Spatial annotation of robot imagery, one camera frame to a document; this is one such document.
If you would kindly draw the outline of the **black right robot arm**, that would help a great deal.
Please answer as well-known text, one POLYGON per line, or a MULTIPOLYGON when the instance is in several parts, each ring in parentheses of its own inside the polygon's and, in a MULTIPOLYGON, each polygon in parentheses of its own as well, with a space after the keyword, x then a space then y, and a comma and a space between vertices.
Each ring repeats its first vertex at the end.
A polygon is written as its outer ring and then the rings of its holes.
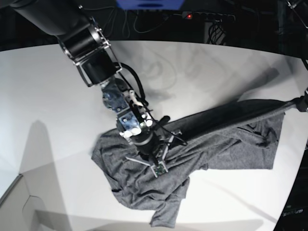
POLYGON ((157 133, 169 117, 153 118, 137 73, 116 58, 96 20, 72 0, 12 0, 9 6, 55 36, 85 84, 101 88, 105 107, 116 114, 120 136, 137 148, 138 157, 130 161, 149 167, 155 177, 167 173, 165 158, 170 147, 186 142, 178 131, 157 133))

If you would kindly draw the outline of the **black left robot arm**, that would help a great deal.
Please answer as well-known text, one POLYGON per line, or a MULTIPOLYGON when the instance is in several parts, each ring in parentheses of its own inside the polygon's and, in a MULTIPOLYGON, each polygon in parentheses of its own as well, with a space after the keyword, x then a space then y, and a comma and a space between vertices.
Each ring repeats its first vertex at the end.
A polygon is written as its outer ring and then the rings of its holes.
MULTIPOLYGON (((307 0, 286 0, 288 7, 299 19, 304 29, 308 31, 308 1, 307 0)), ((304 95, 296 99, 296 108, 300 112, 308 111, 308 89, 304 95)))

